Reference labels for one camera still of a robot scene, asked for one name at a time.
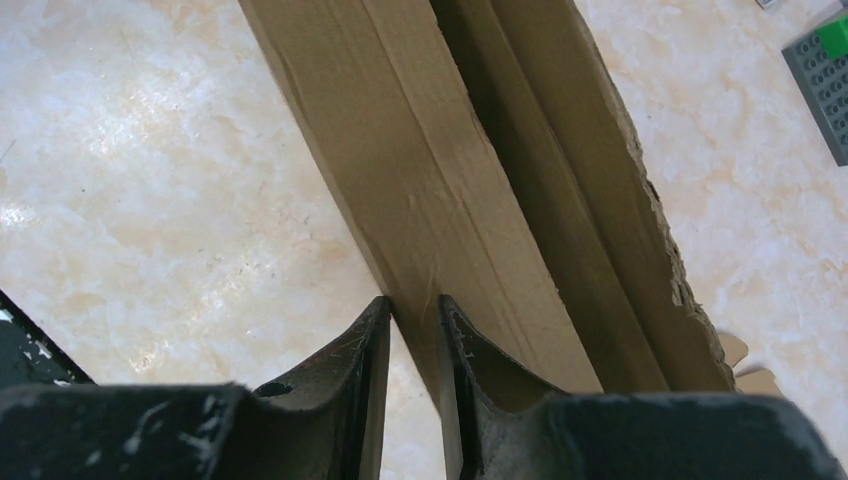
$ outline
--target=cardboard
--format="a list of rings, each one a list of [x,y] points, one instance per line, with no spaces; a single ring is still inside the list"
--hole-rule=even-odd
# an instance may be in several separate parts
[[[734,389],[571,0],[241,3],[434,399],[441,293],[568,391]]]
[[[436,296],[567,391],[600,384],[425,0],[242,0],[434,399]]]
[[[571,0],[431,0],[607,390],[733,389]]]
[[[733,369],[737,390],[748,395],[784,396],[771,370],[759,365],[744,365],[743,360],[748,356],[745,342],[726,332],[719,333],[718,338],[724,349],[725,361]]]

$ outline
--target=corrugated cardboard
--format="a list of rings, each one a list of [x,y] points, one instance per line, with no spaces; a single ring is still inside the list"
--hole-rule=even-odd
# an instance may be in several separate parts
[[[429,4],[242,6],[431,393],[441,293],[545,379],[598,391]]]
[[[241,2],[431,393],[441,293],[566,390],[733,389],[571,0]]]
[[[733,388],[571,0],[431,0],[607,390]]]

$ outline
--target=gray lego baseplate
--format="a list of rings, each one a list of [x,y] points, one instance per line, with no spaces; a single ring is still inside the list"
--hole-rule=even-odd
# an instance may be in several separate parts
[[[830,58],[813,30],[783,49],[783,57],[836,164],[848,166],[848,56]]]

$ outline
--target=white paint speck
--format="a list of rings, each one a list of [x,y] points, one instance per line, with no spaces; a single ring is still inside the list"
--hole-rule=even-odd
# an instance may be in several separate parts
[[[179,439],[197,449],[197,458],[201,462],[208,462],[214,453],[212,441],[208,438],[192,437],[186,433],[180,433]]]
[[[85,466],[90,467],[90,466],[94,465],[95,463],[99,462],[101,456],[102,456],[102,454],[100,453],[100,450],[95,450],[95,451],[91,452],[91,455],[89,455],[88,459],[85,461]]]
[[[218,426],[219,420],[220,419],[217,416],[214,416],[214,417],[210,418],[209,420],[206,420],[205,422],[200,424],[200,426],[197,428],[197,431],[198,432],[210,431],[210,430],[212,430],[212,429],[214,429],[215,427]]]
[[[162,410],[167,407],[170,402],[162,402],[159,405],[147,410],[144,412],[144,415],[138,419],[138,426],[135,428],[135,432],[133,432],[132,436],[124,442],[124,451],[127,452],[127,455],[135,455],[138,452],[138,447],[141,445],[141,433],[144,431],[144,425],[150,420],[150,417],[156,414],[156,412]]]
[[[206,397],[206,400],[203,402],[203,413],[209,413],[212,411],[212,407],[215,406],[215,396],[209,395]]]
[[[35,346],[38,347],[38,354],[39,355],[46,357],[48,359],[53,358],[53,354],[50,353],[50,350],[47,350],[47,345],[39,342],[38,340],[36,340],[33,343],[35,343]]]

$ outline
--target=black plastic part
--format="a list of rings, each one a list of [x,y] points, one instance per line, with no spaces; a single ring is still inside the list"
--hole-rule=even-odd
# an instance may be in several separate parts
[[[450,297],[439,313],[448,479],[845,479],[789,402],[569,395],[491,344]]]
[[[30,383],[94,381],[0,291],[0,388]]]
[[[0,478],[376,479],[390,304],[285,375],[236,385],[0,390]]]

